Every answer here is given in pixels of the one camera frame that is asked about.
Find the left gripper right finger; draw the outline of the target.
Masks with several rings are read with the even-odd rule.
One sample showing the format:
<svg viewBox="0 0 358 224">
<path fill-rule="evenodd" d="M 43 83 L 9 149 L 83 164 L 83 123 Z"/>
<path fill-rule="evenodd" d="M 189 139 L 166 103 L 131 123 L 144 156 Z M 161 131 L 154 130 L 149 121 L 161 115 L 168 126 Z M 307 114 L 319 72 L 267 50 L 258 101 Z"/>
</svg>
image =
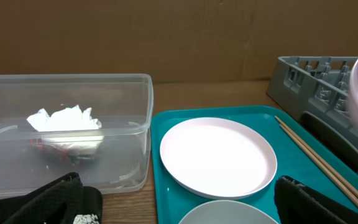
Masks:
<svg viewBox="0 0 358 224">
<path fill-rule="evenodd" d="M 358 213 L 287 175 L 275 183 L 274 202 L 282 224 L 358 224 Z"/>
</svg>

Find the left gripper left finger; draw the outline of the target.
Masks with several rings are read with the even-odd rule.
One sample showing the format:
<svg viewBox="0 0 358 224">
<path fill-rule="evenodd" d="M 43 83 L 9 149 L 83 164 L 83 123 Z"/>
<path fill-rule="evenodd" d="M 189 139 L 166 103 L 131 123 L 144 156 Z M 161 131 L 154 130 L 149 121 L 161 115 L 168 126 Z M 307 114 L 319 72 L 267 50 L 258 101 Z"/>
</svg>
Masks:
<svg viewBox="0 0 358 224">
<path fill-rule="evenodd" d="M 82 194 L 80 176 L 68 173 L 27 195 L 0 199 L 0 224 L 72 223 Z"/>
</svg>

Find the white rice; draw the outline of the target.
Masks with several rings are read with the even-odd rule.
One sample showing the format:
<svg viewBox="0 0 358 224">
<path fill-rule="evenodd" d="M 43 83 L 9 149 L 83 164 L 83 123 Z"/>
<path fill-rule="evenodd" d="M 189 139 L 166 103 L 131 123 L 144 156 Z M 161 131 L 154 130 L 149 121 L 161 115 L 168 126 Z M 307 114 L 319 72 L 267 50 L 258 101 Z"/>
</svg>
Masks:
<svg viewBox="0 0 358 224">
<path fill-rule="evenodd" d="M 95 214 L 77 215 L 73 224 L 99 224 L 99 218 Z"/>
</svg>

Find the red snack wrapper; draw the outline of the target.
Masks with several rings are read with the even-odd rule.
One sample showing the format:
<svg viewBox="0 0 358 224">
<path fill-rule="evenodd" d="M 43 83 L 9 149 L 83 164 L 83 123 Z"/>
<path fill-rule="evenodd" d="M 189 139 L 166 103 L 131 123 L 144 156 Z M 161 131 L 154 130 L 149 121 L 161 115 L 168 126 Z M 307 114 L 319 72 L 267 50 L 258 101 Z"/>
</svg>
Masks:
<svg viewBox="0 0 358 224">
<path fill-rule="evenodd" d="M 78 166 L 95 159 L 100 143 L 50 142 L 31 139 L 30 145 L 44 158 Z"/>
</svg>

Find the grey bowl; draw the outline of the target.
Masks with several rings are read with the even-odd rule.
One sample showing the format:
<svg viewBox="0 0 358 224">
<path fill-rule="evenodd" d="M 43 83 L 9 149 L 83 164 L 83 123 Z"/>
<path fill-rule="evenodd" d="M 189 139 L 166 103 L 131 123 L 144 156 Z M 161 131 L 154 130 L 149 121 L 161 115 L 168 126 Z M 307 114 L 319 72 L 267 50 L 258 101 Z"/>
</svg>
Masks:
<svg viewBox="0 0 358 224">
<path fill-rule="evenodd" d="M 213 200 L 190 210 L 179 224 L 278 224 L 265 212 L 233 200 Z"/>
</svg>

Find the white napkin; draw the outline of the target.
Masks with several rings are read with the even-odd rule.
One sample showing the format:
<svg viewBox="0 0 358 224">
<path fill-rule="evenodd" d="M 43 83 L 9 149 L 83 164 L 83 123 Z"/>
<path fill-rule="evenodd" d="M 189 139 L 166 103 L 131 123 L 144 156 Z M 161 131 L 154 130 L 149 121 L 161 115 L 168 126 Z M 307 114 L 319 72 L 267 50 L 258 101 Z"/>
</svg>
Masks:
<svg viewBox="0 0 358 224">
<path fill-rule="evenodd" d="M 76 105 L 72 108 L 65 108 L 49 115 L 45 109 L 30 115 L 27 122 L 37 132 L 59 132 L 59 131 L 100 131 L 102 123 L 97 118 L 92 118 L 91 108 L 81 110 Z M 96 153 L 104 136 L 98 133 L 96 136 L 81 137 L 58 137 L 41 138 L 37 144 L 40 149 L 56 149 L 75 156 L 88 157 Z"/>
</svg>

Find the white round plate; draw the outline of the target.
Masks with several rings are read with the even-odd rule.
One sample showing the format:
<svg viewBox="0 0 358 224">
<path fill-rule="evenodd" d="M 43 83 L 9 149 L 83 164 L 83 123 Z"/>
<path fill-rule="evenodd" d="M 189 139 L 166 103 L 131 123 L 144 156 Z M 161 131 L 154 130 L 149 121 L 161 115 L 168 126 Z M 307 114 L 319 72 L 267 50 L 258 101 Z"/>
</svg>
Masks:
<svg viewBox="0 0 358 224">
<path fill-rule="evenodd" d="M 273 181 L 278 160 L 252 128 L 223 118 L 193 118 L 170 128 L 160 143 L 164 168 L 183 188 L 214 200 L 238 200 Z"/>
</svg>

